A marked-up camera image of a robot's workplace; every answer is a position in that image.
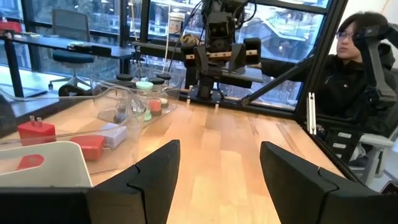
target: office chair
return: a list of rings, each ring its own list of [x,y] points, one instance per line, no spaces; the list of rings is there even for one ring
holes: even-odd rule
[[[398,92],[398,77],[394,76],[397,83],[396,92]],[[372,146],[372,149],[366,154],[368,163],[366,167],[350,167],[364,184],[369,185],[374,178],[381,178],[384,174],[386,159],[392,152],[394,141],[398,135],[398,103],[391,109],[385,120],[388,130],[384,136],[376,134],[363,134],[358,142],[357,147],[361,148],[362,144]]]
[[[90,41],[90,29],[88,28],[88,16],[84,13],[68,11],[64,9],[52,10],[52,29],[55,35],[62,38],[80,40],[84,42]],[[73,69],[73,76],[71,78],[61,78],[59,80],[50,81],[49,88],[52,89],[52,83],[68,82],[72,85],[81,83],[90,86],[84,80],[77,76],[76,70],[83,68],[86,63],[93,63],[95,57],[88,54],[81,54],[77,52],[69,52],[66,50],[53,50],[51,57],[61,62],[67,68]]]

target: person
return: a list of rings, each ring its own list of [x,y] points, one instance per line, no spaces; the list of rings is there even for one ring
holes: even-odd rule
[[[353,35],[369,26],[382,26],[387,19],[376,12],[358,12],[349,16],[338,28],[336,55],[326,58],[323,71],[319,74],[315,90],[315,107],[317,113],[339,118],[352,118],[363,106],[359,95],[363,94],[368,82],[364,74],[361,52],[355,47]],[[391,46],[379,45],[379,53],[386,83],[396,91],[396,79],[390,72],[395,58]],[[295,64],[265,59],[255,67],[260,68],[264,75],[278,77]],[[308,69],[291,78],[291,81],[304,82]]]

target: red block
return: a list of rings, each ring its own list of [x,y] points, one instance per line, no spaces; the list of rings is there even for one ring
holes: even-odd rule
[[[44,162],[44,158],[38,154],[24,156],[21,159],[21,161],[19,162],[17,170],[38,167],[38,166],[41,166],[43,164],[43,162]]]
[[[97,161],[103,154],[104,136],[77,136],[71,138],[70,141],[77,143],[81,147],[81,152],[86,161]]]
[[[162,115],[162,102],[159,99],[150,100],[149,109],[152,116]]]
[[[37,121],[28,121],[18,125],[18,133],[23,146],[55,142],[55,126]]]

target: wooden table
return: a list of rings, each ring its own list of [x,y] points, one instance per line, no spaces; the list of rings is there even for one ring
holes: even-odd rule
[[[71,114],[87,108],[83,103],[47,121],[65,127]],[[71,123],[74,129],[85,124]],[[181,161],[168,219],[171,224],[280,223],[262,175],[262,141],[342,175],[292,120],[222,108],[215,113],[214,108],[180,102],[176,110],[143,130],[138,158],[172,139],[181,142]],[[116,173],[91,178],[98,184]]]

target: window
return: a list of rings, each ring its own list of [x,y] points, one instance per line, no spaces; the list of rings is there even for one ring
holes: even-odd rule
[[[52,23],[52,9],[68,9],[87,14],[91,30],[119,33],[120,0],[32,0],[32,4],[35,21]]]
[[[185,14],[185,22],[188,23],[185,33],[201,36],[203,23],[200,10],[188,21],[197,2],[183,3],[174,0],[171,3],[170,11]],[[253,13],[254,4],[248,4],[245,7],[245,16],[250,17]],[[236,31],[236,41],[243,42],[245,38],[258,37],[262,40],[262,57],[298,62],[312,50],[322,19],[322,15],[258,4],[254,18]],[[149,37],[165,39],[168,20],[169,5],[159,0],[151,1]]]
[[[14,43],[15,53],[19,68],[30,69],[29,48],[26,44]],[[4,41],[0,40],[0,64],[8,65],[6,50],[4,49]]]
[[[141,30],[142,0],[129,0],[127,4],[127,24],[130,27],[130,36],[139,38]]]
[[[329,0],[280,0],[284,2],[304,4],[308,6],[318,6],[326,8],[328,6]]]
[[[326,7],[328,1],[289,1],[297,4],[308,4]],[[198,1],[173,0],[170,11],[185,15],[188,23],[185,33],[201,36],[203,23],[200,10],[188,21],[190,12]],[[245,7],[245,17],[254,13],[254,4]],[[257,5],[257,12],[253,19],[246,22],[240,30],[236,31],[236,41],[243,42],[245,38],[258,37],[262,42],[261,57],[272,58],[296,63],[304,59],[313,49],[323,16],[307,12],[300,12],[279,7]],[[169,21],[169,5],[159,0],[152,0],[149,14],[149,38],[166,39],[167,23]],[[257,72],[259,70],[246,68],[244,72]],[[267,83],[273,78],[263,76],[264,83],[253,83],[251,89],[236,86],[220,85],[220,88],[233,97],[244,97]],[[286,81],[274,88],[258,100],[273,105],[294,109],[301,83]]]
[[[39,34],[51,34],[52,30],[43,27],[36,28]],[[117,45],[118,40],[108,37],[98,37],[91,35],[91,42],[107,44],[107,45]],[[57,73],[57,74],[68,74],[72,75],[73,70],[63,66],[61,63],[52,60],[51,49],[39,47],[40,54],[40,67],[42,72]],[[94,63],[84,64],[83,68],[77,69],[77,74],[81,77],[91,77],[96,75],[102,80],[110,80],[115,77],[119,71],[119,61],[112,58],[96,57]]]
[[[2,17],[22,18],[21,0],[0,0]]]

